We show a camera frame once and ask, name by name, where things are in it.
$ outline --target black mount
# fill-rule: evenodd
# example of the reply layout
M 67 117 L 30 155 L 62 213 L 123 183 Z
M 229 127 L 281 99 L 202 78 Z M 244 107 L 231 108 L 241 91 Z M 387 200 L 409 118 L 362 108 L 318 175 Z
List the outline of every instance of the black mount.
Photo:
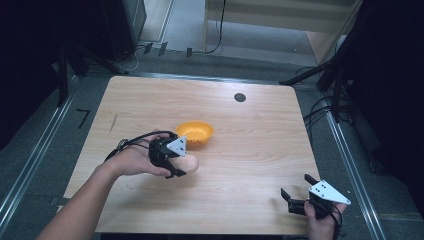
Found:
M 315 180 L 312 176 L 308 174 L 305 174 L 305 180 L 311 185 L 315 185 L 318 183 L 317 180 Z M 304 204 L 306 201 L 309 201 L 309 203 L 314 206 L 317 219 L 325 218 L 333 212 L 334 206 L 331 201 L 322 199 L 311 192 L 309 192 L 309 199 L 302 201 L 291 199 L 290 195 L 286 191 L 284 191 L 284 189 L 281 188 L 281 197 L 283 197 L 287 201 L 289 213 L 306 215 L 304 208 Z
M 178 139 L 178 136 L 170 138 L 159 138 L 153 140 L 149 144 L 149 158 L 150 162 L 156 167 L 166 168 L 171 172 L 171 175 L 165 178 L 172 178 L 174 176 L 181 177 L 186 175 L 186 172 L 176 169 L 170 162 L 170 158 L 179 157 L 180 155 L 169 150 L 166 145 Z

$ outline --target wrist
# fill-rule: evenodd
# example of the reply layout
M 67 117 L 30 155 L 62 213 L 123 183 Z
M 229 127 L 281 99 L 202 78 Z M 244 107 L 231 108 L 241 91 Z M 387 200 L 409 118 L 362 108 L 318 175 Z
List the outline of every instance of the wrist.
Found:
M 98 172 L 102 176 L 108 178 L 110 181 L 116 181 L 123 174 L 119 169 L 119 166 L 116 164 L 116 161 L 113 161 L 114 158 L 109 159 L 108 161 L 97 166 L 94 173 Z

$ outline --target human arm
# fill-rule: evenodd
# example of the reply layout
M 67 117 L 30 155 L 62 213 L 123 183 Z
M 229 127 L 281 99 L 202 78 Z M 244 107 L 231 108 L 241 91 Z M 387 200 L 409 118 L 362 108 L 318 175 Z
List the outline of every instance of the human arm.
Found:
M 335 204 L 335 212 L 334 216 L 337 221 L 340 221 L 341 214 L 346 209 L 346 204 Z M 323 219 L 316 219 L 315 209 L 309 203 L 309 201 L 305 202 L 304 205 L 305 214 L 308 221 L 308 237 L 309 240 L 333 240 L 334 229 L 336 227 L 336 223 L 331 216 L 327 216 Z
M 151 141 L 157 137 L 168 137 L 168 134 L 153 135 L 146 140 Z M 146 141 L 140 144 L 148 146 Z M 115 181 L 123 175 L 140 173 L 170 175 L 167 169 L 155 167 L 150 162 L 147 149 L 129 146 L 94 170 L 37 239 L 91 239 Z

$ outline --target metal bar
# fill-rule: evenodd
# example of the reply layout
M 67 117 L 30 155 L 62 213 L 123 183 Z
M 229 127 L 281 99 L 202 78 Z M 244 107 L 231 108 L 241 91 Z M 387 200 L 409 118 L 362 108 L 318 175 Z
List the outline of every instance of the metal bar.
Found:
M 166 74 L 166 73 L 136 73 L 135 76 L 146 77 L 146 78 L 168 78 L 168 79 L 184 79 L 184 80 L 199 80 L 199 81 L 213 81 L 213 82 L 260 84 L 260 85 L 279 85 L 278 80 L 222 78 L 222 77 L 191 76 L 191 75 Z M 316 86 L 313 83 L 299 83 L 291 87 L 297 90 L 314 90 L 314 91 L 316 90 Z
M 361 176 L 359 175 L 355 161 L 343 136 L 340 125 L 336 123 L 331 113 L 327 113 L 327 120 L 330 124 L 331 131 L 345 164 L 350 182 L 352 183 L 353 189 L 358 198 L 358 202 L 361 207 L 362 214 L 364 215 L 365 222 L 370 231 L 371 237 L 374 240 L 385 240 L 386 236 L 380 224 L 377 212 L 374 209 L 374 205 L 372 204 L 367 190 L 365 189 L 364 183 L 362 182 Z
M 11 190 L 7 194 L 6 198 L 3 200 L 0 207 L 0 239 L 6 227 L 10 222 L 13 214 L 15 213 L 16 208 L 18 207 L 22 197 L 25 194 L 35 172 L 37 171 L 49 145 L 55 136 L 57 129 L 63 121 L 64 116 L 66 115 L 69 106 L 72 103 L 74 93 L 79 86 L 79 80 L 74 76 L 71 80 L 71 92 L 69 97 L 66 99 L 61 108 L 57 108 L 54 112 L 52 118 L 50 119 L 46 129 L 38 140 L 34 150 L 29 156 L 27 162 L 21 170 L 18 178 L 13 184 Z

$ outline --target finger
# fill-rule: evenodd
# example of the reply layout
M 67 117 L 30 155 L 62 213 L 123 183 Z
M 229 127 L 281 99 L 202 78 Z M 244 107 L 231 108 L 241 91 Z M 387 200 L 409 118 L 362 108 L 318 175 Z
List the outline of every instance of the finger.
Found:
M 308 220 L 316 220 L 315 218 L 315 208 L 312 206 L 309 201 L 305 201 L 304 204 L 305 214 L 308 217 Z
M 344 210 L 346 210 L 347 205 L 344 203 L 337 203 L 334 207 L 336 207 L 340 211 L 340 214 L 342 214 Z

